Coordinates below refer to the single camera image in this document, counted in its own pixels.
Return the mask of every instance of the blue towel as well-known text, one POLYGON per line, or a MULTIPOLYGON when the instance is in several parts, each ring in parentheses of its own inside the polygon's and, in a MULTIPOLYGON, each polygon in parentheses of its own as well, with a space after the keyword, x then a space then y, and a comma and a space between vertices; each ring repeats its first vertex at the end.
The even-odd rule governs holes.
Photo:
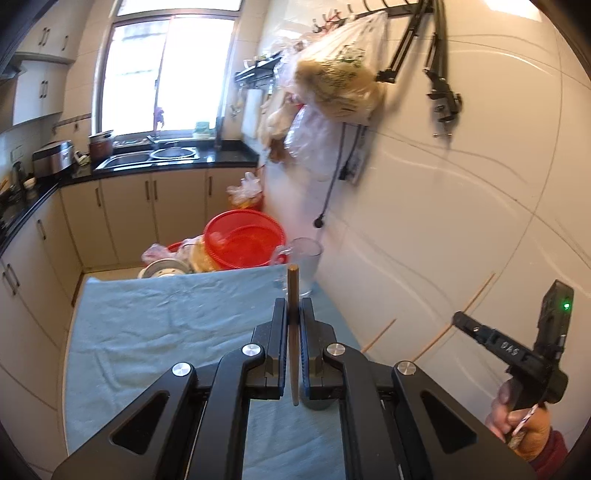
MULTIPOLYGON (((178 362, 217 362, 271 320, 285 266, 144 280, 89 280, 79 304, 66 371, 66 437, 73 452, 178 362)), ((343 317, 315 286, 316 319, 359 348, 343 317)), ((337 404, 312 411, 251 401, 245 480, 345 478, 337 404)))

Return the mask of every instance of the electrical outlet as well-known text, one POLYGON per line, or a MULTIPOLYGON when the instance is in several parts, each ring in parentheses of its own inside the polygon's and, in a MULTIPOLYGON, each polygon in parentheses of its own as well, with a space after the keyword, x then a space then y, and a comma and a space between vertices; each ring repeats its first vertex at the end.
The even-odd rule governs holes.
POLYGON ((18 147, 14 148, 14 150, 12 150, 10 152, 10 162, 12 164, 14 164, 15 162, 17 162, 21 158, 23 158, 23 156, 24 156, 23 147, 22 147, 22 145, 19 145, 18 147))

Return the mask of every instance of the metal screw cap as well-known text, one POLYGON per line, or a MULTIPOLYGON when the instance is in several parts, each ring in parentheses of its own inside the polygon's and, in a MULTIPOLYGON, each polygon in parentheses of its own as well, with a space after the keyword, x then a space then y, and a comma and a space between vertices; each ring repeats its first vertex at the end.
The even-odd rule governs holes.
POLYGON ((417 366, 412 362, 400 362, 398 366, 398 371, 403 375, 414 375, 417 371, 417 366))
POLYGON ((191 365, 186 364, 185 362, 180 362, 173 367, 173 374, 177 377, 184 377, 188 375, 191 371, 191 365))
POLYGON ((331 343, 328 347, 326 347, 326 351, 332 356, 343 355, 343 353, 345 353, 345 346, 341 345, 340 343, 331 343))
POLYGON ((242 353, 246 356, 255 356, 261 353, 261 347, 255 343, 249 343, 242 347, 242 353))

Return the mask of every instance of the black cable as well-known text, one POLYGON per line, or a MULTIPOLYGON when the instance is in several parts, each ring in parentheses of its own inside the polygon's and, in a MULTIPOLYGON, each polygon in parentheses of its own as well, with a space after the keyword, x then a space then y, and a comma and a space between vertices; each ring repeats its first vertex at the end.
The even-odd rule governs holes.
POLYGON ((351 152, 349 153, 347 161, 343 165, 343 168, 340 169, 339 180, 346 180, 347 179, 347 175, 349 174, 349 162, 351 161, 351 158, 353 158, 353 153, 355 152, 355 148, 357 148, 357 142, 359 141, 359 135, 361 133, 361 130, 366 129, 366 128, 367 127, 357 125, 357 133, 355 134, 355 141, 353 142, 353 146, 351 147, 351 152))
POLYGON ((335 186, 336 177, 339 174, 340 159, 343 156, 343 145, 345 144, 345 128, 346 128, 346 123, 343 122, 343 128, 340 132, 339 155, 336 159, 335 173, 333 173, 332 180, 330 181, 329 191, 326 193, 326 200, 324 201, 324 207, 322 208, 322 213, 320 215, 318 215, 318 218, 316 220, 314 220, 313 225, 315 228, 324 227, 324 214, 326 213, 326 209, 329 206, 330 195, 332 194, 332 189, 335 186))

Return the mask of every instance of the red sleeve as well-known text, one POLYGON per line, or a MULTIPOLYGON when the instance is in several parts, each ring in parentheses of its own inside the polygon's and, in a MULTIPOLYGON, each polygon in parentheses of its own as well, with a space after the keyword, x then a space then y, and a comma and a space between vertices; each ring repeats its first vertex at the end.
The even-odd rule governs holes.
POLYGON ((549 480, 561 467, 568 452, 562 434, 552 430, 544 450, 530 462, 535 473, 538 474, 538 480, 549 480))

